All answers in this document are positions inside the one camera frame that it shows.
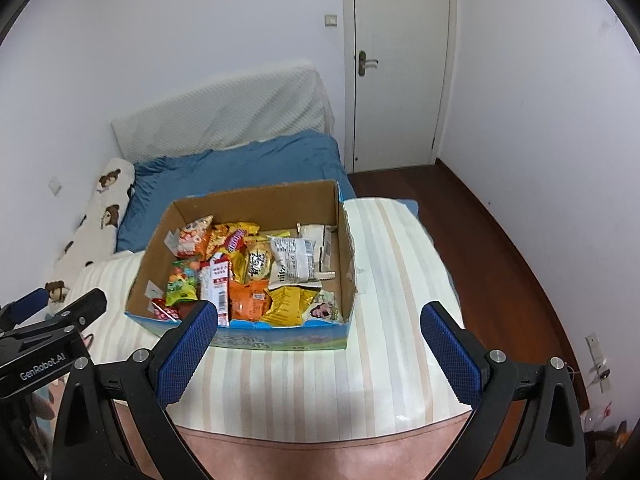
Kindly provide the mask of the yellow red noodle bag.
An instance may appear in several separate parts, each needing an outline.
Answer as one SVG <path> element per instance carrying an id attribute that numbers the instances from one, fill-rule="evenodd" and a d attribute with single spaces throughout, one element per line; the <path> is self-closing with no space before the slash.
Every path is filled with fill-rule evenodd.
<path id="1" fill-rule="evenodd" d="M 259 226 L 253 222 L 215 224 L 206 248 L 209 263 L 227 261 L 232 280 L 243 284 L 247 269 L 247 237 L 257 235 Z"/>

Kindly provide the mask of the yellow crinkled snack bag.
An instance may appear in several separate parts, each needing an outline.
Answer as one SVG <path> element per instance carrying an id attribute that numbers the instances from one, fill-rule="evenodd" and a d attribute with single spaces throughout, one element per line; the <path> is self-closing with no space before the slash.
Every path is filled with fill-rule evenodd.
<path id="1" fill-rule="evenodd" d="M 282 286 L 271 289 L 270 307 L 259 321 L 272 327 L 294 327 L 303 324 L 303 314 L 310 307 L 319 289 Z"/>

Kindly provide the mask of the striped cream pink blanket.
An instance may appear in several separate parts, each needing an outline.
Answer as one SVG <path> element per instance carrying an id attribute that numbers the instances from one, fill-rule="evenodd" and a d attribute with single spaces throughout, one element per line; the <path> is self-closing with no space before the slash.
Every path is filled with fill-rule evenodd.
<path id="1" fill-rule="evenodd" d="M 419 220 L 346 202 L 357 295 L 343 350 L 211 348 L 168 412 L 218 479 L 421 479 L 470 416 L 419 313 L 460 304 Z"/>

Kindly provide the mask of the white wafer snack pack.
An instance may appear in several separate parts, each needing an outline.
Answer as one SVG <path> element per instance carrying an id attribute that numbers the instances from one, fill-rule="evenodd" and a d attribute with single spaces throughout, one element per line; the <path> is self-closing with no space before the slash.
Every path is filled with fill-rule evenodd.
<path id="1" fill-rule="evenodd" d="M 314 276 L 317 280 L 332 280 L 335 272 L 331 268 L 332 236 L 336 226 L 325 224 L 298 224 L 299 238 L 309 240 L 314 245 Z"/>

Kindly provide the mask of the orange snack bag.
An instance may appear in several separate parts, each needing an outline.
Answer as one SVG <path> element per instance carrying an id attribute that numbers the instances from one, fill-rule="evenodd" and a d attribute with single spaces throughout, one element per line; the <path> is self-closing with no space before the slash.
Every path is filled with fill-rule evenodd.
<path id="1" fill-rule="evenodd" d="M 232 320 L 257 322 L 270 308 L 269 281 L 249 281 L 240 284 L 232 281 L 229 285 L 229 299 Z"/>

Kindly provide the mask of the cardboard milk box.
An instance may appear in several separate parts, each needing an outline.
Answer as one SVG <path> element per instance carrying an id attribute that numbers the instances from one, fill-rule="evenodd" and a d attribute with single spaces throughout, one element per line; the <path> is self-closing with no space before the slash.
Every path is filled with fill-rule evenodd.
<path id="1" fill-rule="evenodd" d="M 125 314 L 162 336 L 203 300 L 217 311 L 217 347 L 343 350 L 355 292 L 337 183 L 279 184 L 171 202 Z"/>

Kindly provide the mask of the white door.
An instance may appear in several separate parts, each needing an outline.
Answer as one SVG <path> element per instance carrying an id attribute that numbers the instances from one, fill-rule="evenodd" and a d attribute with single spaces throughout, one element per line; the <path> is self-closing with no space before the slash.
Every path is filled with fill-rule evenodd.
<path id="1" fill-rule="evenodd" d="M 434 162 L 450 96 L 457 0 L 343 0 L 345 164 Z M 359 77 L 358 52 L 380 61 Z"/>

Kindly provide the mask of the wall power strip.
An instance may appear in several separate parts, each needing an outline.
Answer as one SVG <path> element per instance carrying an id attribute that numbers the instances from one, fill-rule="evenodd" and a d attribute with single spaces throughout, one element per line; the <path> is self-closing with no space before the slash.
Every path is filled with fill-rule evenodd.
<path id="1" fill-rule="evenodd" d="M 608 393 L 611 390 L 611 369 L 608 367 L 608 361 L 600 347 L 597 334 L 591 333 L 588 335 L 586 343 L 592 359 L 590 372 L 593 374 L 593 378 L 590 385 L 598 385 L 602 393 Z"/>

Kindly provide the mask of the yellow biscuit bag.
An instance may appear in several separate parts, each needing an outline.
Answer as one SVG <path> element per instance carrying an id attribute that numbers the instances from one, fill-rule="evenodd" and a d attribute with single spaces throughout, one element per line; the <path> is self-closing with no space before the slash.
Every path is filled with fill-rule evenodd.
<path id="1" fill-rule="evenodd" d="M 270 240 L 256 240 L 247 245 L 246 280 L 263 281 L 270 277 L 273 254 Z"/>

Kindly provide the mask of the orange cartoon chips bag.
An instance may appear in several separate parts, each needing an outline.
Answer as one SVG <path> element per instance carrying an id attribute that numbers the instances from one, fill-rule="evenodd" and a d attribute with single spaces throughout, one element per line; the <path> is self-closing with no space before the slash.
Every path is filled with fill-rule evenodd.
<path id="1" fill-rule="evenodd" d="M 180 230 L 176 256 L 180 259 L 204 260 L 213 231 L 214 217 L 198 218 Z"/>

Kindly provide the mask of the wall light switch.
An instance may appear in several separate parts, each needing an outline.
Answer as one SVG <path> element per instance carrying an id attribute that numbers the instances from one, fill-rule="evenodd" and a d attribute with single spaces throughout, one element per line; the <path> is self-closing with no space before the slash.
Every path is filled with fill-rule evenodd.
<path id="1" fill-rule="evenodd" d="M 336 27 L 338 25 L 338 19 L 335 14 L 326 14 L 324 16 L 324 24 L 326 27 Z"/>

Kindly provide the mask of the colourful candy bag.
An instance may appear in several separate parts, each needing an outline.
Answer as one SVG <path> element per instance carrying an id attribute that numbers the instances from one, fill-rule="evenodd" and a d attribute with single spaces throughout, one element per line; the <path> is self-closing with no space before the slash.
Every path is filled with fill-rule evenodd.
<path id="1" fill-rule="evenodd" d="M 165 292 L 167 307 L 198 300 L 201 261 L 178 259 L 172 263 Z"/>

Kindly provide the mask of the red white snack bar pack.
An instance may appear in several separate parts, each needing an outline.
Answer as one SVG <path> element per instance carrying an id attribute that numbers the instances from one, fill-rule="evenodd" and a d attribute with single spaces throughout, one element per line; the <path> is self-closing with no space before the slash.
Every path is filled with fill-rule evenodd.
<path id="1" fill-rule="evenodd" d="M 217 309 L 218 325 L 228 327 L 230 268 L 227 260 L 208 262 L 200 271 L 200 299 Z"/>

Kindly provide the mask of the grey white snack packet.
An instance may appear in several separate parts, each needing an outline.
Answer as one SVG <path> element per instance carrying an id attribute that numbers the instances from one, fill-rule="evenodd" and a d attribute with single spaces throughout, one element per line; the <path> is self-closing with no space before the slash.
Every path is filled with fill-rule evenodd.
<path id="1" fill-rule="evenodd" d="M 273 263 L 269 278 L 270 290 L 282 286 L 321 288 L 314 270 L 314 242 L 306 238 L 271 237 Z"/>

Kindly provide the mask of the small red snack packet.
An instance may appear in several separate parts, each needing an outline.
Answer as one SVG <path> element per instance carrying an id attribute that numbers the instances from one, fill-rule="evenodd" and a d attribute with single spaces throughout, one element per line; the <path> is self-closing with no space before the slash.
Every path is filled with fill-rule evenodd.
<path id="1" fill-rule="evenodd" d="M 150 309 L 159 321 L 178 322 L 184 320 L 189 315 L 193 306 L 193 301 L 180 301 L 178 304 L 168 306 L 163 298 L 154 298 L 151 300 Z"/>

